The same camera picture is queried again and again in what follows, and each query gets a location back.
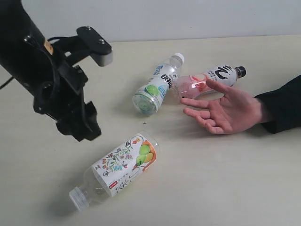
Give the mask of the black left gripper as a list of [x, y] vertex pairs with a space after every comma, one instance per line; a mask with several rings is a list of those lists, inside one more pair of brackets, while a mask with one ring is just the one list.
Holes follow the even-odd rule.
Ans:
[[102, 133], [96, 107], [92, 101], [87, 104], [84, 101], [87, 76], [81, 67], [70, 64], [61, 50], [54, 49], [51, 54], [37, 42], [34, 47], [47, 62], [33, 91], [34, 111], [55, 120], [59, 132], [79, 142], [99, 137]]

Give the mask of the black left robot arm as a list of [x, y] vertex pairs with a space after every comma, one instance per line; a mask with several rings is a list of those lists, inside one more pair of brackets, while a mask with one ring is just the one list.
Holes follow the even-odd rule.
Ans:
[[88, 78], [78, 62], [90, 56], [102, 66], [110, 53], [110, 45], [91, 27], [50, 43], [21, 1], [0, 3], [0, 64], [33, 95], [34, 111], [54, 119], [64, 135], [78, 141], [100, 136], [96, 108], [84, 101]]

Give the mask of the black sleeved forearm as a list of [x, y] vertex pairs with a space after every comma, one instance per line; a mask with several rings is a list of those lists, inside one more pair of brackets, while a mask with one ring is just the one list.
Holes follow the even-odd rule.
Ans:
[[279, 133], [301, 126], [301, 77], [284, 86], [256, 96], [267, 110], [270, 120], [262, 126], [269, 133]]

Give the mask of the person's open hand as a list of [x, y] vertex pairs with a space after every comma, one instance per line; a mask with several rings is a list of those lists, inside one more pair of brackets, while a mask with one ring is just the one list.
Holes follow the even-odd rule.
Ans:
[[183, 112], [195, 118], [210, 133], [235, 134], [270, 121], [271, 116], [259, 99], [217, 81], [207, 80], [206, 84], [224, 96], [210, 101], [182, 98], [181, 103], [194, 107], [185, 108]]

